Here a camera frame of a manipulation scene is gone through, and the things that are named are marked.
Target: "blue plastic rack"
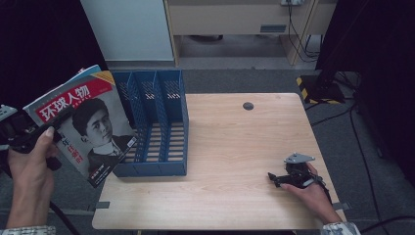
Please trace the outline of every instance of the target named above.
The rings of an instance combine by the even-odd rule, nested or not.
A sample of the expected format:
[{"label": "blue plastic rack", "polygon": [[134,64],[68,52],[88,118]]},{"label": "blue plastic rack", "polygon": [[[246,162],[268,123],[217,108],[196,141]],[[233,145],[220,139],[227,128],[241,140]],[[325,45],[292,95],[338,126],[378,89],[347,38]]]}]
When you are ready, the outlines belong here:
[{"label": "blue plastic rack", "polygon": [[117,177],[186,175],[189,117],[181,70],[113,71],[138,141]]}]

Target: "hand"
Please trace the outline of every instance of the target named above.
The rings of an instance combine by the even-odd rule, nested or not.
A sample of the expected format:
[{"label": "hand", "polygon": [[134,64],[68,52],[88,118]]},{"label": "hand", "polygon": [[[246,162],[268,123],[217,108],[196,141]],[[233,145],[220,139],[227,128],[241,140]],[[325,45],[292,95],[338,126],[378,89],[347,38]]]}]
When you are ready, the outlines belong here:
[{"label": "hand", "polygon": [[53,144],[54,131],[53,127],[45,130],[29,154],[9,150],[14,186],[7,228],[46,225],[54,190],[53,173],[47,167],[46,159],[58,154],[58,148]]},{"label": "hand", "polygon": [[[317,170],[309,163],[307,163],[311,173],[317,175]],[[304,189],[300,189],[291,184],[281,184],[281,188],[296,195],[303,203],[312,211],[315,212],[324,224],[342,222],[342,219],[333,209],[332,204],[324,193],[323,188],[317,183],[312,183]]]}]

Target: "light wood tabletop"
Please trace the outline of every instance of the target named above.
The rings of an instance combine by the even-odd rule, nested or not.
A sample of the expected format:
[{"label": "light wood tabletop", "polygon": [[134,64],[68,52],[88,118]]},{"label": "light wood tabletop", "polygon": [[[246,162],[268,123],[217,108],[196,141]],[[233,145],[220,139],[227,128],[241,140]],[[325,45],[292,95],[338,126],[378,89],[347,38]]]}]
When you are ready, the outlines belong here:
[{"label": "light wood tabletop", "polygon": [[[283,230],[322,224],[267,173],[286,175],[293,152],[315,157],[333,203],[338,196],[299,95],[187,94],[186,176],[117,178],[110,174],[96,229]],[[250,102],[252,110],[243,105]],[[342,211],[339,215],[345,218]]]}]

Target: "magazine cover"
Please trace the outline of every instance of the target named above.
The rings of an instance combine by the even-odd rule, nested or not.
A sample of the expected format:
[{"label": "magazine cover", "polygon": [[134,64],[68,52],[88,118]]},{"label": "magazine cover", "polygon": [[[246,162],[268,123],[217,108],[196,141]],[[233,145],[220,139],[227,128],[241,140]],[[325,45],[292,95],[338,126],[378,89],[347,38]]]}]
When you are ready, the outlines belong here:
[{"label": "magazine cover", "polygon": [[97,187],[136,142],[112,74],[105,70],[77,77],[23,108],[37,125],[60,118],[62,154]]}]

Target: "magazine holder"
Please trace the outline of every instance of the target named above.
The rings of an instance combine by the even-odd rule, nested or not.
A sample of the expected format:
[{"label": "magazine holder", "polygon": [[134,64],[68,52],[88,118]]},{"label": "magazine holder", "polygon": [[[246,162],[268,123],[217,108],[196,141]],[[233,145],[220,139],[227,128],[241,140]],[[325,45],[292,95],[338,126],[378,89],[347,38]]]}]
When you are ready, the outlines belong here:
[{"label": "magazine holder", "polygon": [[113,71],[137,142],[117,177],[186,175],[189,118],[181,70]]}]

